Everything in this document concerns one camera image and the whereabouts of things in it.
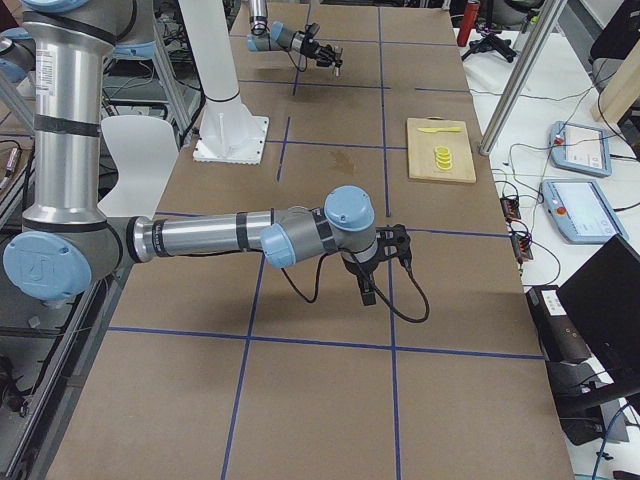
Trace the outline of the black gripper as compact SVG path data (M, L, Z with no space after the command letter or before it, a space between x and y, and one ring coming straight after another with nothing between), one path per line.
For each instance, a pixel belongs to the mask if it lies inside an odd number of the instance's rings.
M340 46L323 45L315 39L320 30L320 25L311 23L305 26L302 32L300 53L307 59L314 60L319 67L331 67L340 70L343 65L343 48Z
M376 304L375 281L373 273L380 263L396 258L408 272L412 272L411 238L402 224L377 227L373 253L367 260L362 260L355 253L342 251L343 263L348 272L356 275L361 300L364 306Z

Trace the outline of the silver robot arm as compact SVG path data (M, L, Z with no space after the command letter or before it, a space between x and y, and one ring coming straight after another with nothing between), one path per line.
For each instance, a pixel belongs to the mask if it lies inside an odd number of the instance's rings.
M3 253L9 280L44 302L87 290L126 261L260 252L278 269L340 254L362 301L381 298L373 274L411 264L401 225L378 227L368 194L346 185L320 208L239 212L186 220L108 217L98 206L103 64L119 44L150 40L149 1L28 1L35 42L35 197Z
M264 0L251 0L248 8L250 34L246 41L249 51L282 51L289 56L298 53L305 62L312 60L318 67L332 68L336 76L340 75L343 49L321 44L316 39L320 30L318 23L306 24L303 30L294 30L279 21L270 24Z

